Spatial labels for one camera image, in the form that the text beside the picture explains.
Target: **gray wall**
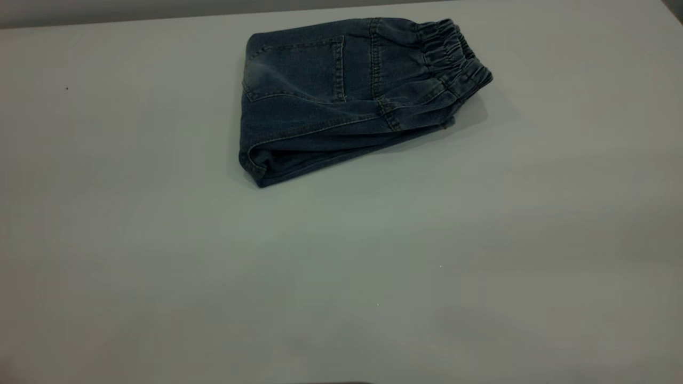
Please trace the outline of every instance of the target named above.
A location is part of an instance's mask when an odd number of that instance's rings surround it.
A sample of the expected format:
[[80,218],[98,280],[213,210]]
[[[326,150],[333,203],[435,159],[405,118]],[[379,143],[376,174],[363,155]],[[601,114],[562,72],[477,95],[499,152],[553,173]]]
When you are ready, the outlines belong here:
[[439,0],[0,0],[0,28]]

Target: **blue denim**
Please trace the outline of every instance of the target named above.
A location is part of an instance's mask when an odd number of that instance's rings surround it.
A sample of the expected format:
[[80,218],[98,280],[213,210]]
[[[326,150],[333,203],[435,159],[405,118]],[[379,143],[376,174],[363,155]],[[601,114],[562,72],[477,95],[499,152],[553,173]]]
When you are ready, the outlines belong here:
[[491,82],[451,20],[344,20],[251,36],[240,164],[259,187],[425,135]]

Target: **elastic waistband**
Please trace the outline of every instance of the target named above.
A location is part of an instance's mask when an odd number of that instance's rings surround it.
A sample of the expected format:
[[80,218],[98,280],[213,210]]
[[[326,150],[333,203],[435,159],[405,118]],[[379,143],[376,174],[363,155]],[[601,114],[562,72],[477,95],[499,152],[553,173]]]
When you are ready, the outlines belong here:
[[427,68],[455,95],[467,98],[493,80],[452,20],[417,25]]

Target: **jeans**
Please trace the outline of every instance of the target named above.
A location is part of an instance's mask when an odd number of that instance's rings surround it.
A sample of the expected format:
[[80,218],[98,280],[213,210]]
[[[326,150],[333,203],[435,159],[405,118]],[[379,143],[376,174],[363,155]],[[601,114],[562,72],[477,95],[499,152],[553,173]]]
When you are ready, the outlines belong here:
[[451,20],[353,19],[251,36],[239,161],[259,187],[425,135],[491,82]]

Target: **back pocket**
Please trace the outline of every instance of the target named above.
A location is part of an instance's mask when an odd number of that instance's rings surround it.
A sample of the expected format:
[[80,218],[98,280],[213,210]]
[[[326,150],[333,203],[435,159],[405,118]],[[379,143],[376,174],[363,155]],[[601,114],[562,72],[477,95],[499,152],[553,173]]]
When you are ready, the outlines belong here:
[[316,102],[345,102],[343,50],[343,36],[264,46],[245,64],[245,94],[251,101],[296,96]]

